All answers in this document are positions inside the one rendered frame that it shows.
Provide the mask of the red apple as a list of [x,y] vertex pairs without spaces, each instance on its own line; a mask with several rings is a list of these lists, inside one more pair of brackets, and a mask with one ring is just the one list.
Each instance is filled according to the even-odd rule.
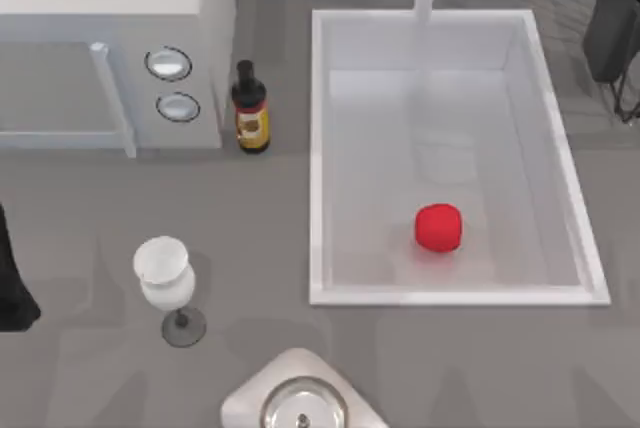
[[461,244],[463,220],[460,210],[448,203],[420,208],[414,219],[414,238],[422,248],[435,253],[455,251]]

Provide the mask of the white wine glass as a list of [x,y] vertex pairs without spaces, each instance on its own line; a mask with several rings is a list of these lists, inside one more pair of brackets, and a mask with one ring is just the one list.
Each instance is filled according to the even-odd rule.
[[191,304],[196,274],[186,245],[172,236],[146,240],[135,251],[133,270],[146,301],[164,313],[163,339],[174,348],[189,348],[206,334],[205,315]]

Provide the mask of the white sink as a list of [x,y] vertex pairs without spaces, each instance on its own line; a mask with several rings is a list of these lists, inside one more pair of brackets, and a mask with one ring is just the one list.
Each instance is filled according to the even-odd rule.
[[[313,305],[607,306],[611,296],[533,13],[316,10]],[[417,211],[462,215],[453,252]]]

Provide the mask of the dark brown bottle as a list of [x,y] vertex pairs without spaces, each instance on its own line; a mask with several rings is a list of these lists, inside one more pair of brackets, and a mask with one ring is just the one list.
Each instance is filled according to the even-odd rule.
[[231,101],[238,145],[247,153],[260,153],[269,147],[271,139],[266,86],[255,76],[251,60],[239,61],[236,71]]

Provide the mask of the small microwave knob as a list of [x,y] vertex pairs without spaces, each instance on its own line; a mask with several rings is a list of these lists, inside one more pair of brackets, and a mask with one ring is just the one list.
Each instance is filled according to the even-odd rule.
[[155,107],[164,119],[172,123],[190,123],[197,119],[201,112],[198,101],[182,92],[160,96]]

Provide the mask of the large microwave knob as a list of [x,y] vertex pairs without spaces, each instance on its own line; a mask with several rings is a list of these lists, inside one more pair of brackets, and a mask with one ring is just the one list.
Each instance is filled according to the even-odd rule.
[[152,76],[166,82],[187,78],[193,68],[192,61],[185,52],[170,46],[147,52],[144,64]]

